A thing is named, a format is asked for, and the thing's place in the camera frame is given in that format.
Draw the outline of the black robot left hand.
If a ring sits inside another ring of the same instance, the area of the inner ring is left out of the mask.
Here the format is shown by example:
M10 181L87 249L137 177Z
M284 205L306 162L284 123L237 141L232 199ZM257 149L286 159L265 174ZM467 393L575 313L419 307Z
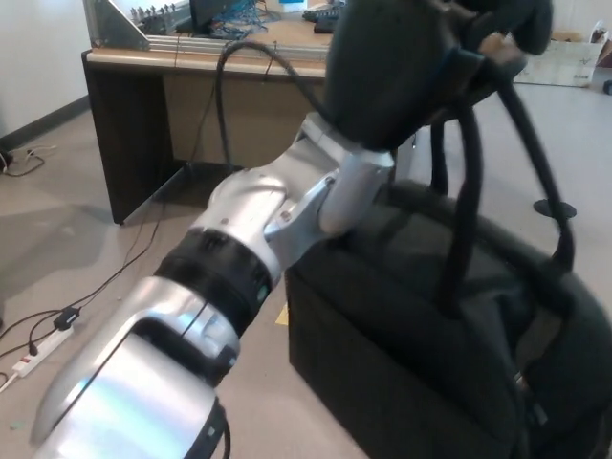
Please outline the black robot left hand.
M515 77L553 22L550 1L351 1L327 55L328 121L367 149L394 149L457 99L486 98L485 61Z

